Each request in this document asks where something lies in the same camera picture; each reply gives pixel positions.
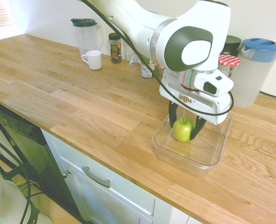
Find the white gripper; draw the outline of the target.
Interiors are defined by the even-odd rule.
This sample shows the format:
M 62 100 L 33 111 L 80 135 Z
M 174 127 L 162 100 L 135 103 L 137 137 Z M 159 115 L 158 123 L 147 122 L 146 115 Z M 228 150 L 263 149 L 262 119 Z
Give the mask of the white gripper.
M 186 70 L 174 72 L 165 69 L 159 92 L 170 100 L 169 120 L 172 128 L 177 120 L 178 106 L 197 115 L 196 124 L 191 131 L 190 140 L 195 139 L 206 121 L 215 125 L 222 123 L 230 108 L 232 80 L 220 70 Z

